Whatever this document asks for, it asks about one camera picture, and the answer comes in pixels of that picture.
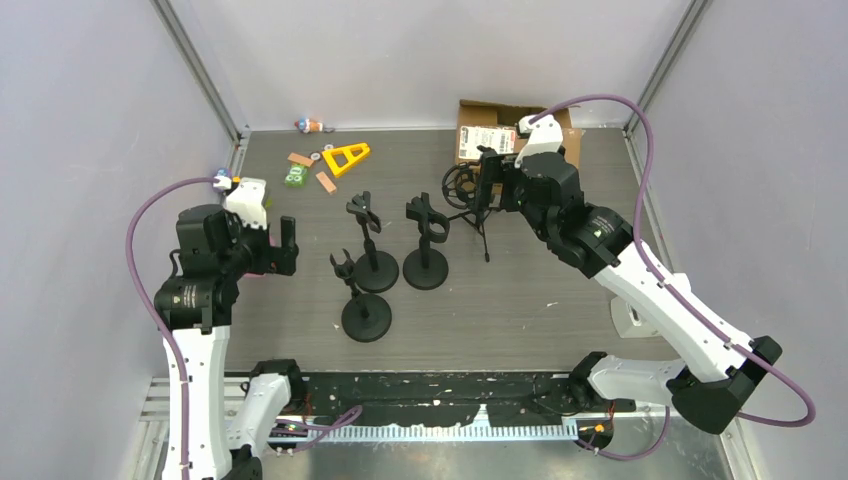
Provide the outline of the black tripod shock mount stand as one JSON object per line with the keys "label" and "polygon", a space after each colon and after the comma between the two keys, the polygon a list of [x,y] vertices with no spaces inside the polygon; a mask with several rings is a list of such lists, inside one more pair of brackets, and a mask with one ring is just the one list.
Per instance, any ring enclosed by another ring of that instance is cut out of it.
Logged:
{"label": "black tripod shock mount stand", "polygon": [[491,261],[488,240],[485,231],[485,220],[489,216],[487,207],[477,205],[476,176],[474,167],[479,161],[461,162],[450,167],[441,181],[441,191],[449,206],[460,210],[460,213],[450,217],[450,220],[462,219],[470,225],[483,239],[484,260]]}

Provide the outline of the cardboard box with label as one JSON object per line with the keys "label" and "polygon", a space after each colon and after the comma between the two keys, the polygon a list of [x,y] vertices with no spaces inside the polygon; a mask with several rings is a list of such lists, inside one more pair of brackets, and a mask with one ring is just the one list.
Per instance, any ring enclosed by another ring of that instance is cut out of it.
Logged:
{"label": "cardboard box with label", "polygon": [[456,163],[476,161],[479,146],[497,153],[518,153],[526,140],[518,137],[517,123],[545,107],[518,106],[461,99],[457,116]]}

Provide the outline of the black mic stand round base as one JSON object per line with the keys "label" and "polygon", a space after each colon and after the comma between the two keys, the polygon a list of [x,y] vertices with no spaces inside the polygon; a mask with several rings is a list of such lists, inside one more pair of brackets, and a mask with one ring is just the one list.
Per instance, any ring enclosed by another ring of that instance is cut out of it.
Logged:
{"label": "black mic stand round base", "polygon": [[371,233],[382,231],[381,219],[371,208],[371,193],[363,191],[346,204],[363,234],[363,255],[355,262],[354,274],[358,286],[368,293],[383,293],[391,289],[399,278],[396,259],[388,252],[378,250]]}

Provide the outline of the black mic stand wide clip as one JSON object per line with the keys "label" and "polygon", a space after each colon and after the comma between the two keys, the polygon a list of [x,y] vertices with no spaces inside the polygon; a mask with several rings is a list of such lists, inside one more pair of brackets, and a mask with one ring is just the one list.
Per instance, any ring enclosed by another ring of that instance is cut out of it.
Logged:
{"label": "black mic stand wide clip", "polygon": [[420,236],[418,248],[410,252],[403,262],[404,279],[417,290],[434,290],[446,281],[449,265],[446,257],[432,244],[447,241],[450,220],[432,207],[427,192],[421,192],[407,202],[405,212],[407,219],[416,222]]}

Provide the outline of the black mic stand front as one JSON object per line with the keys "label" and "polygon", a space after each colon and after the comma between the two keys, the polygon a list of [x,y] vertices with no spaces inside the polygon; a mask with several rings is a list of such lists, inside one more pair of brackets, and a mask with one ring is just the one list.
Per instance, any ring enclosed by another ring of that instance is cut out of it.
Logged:
{"label": "black mic stand front", "polygon": [[341,326],[345,334],[360,343],[375,342],[386,335],[392,323],[392,311],[381,296],[364,292],[357,284],[355,262],[343,249],[344,260],[338,262],[333,254],[329,261],[334,274],[350,289],[351,298],[341,313]]}

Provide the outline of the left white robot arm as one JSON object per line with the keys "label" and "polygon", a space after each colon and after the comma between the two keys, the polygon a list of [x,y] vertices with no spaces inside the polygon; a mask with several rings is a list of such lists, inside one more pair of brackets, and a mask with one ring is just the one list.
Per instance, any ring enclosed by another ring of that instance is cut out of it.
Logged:
{"label": "left white robot arm", "polygon": [[244,402],[225,419],[225,357],[238,282],[247,275],[291,276],[299,248],[296,221],[280,219],[274,246],[266,226],[244,223],[220,205],[181,212],[173,261],[181,273],[168,278],[153,304],[168,333],[171,369],[170,441],[165,479],[260,479],[262,448],[276,418],[306,386],[293,359],[265,360],[249,373]]}

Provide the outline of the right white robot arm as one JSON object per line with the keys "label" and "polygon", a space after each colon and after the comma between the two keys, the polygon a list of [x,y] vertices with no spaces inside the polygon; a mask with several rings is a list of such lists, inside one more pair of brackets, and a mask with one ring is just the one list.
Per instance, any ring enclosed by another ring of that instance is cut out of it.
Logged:
{"label": "right white robot arm", "polygon": [[769,336],[752,338],[733,328],[682,286],[682,298],[712,325],[700,322],[654,276],[670,273],[634,239],[631,225],[614,210],[585,201],[578,170],[562,153],[531,155],[520,165],[515,159],[492,149],[481,153],[476,201],[490,199],[493,185],[501,185],[501,209],[521,213],[560,261],[624,300],[679,355],[644,361],[592,352],[574,368],[577,380],[600,398],[670,406],[696,428],[722,433],[782,347]]}

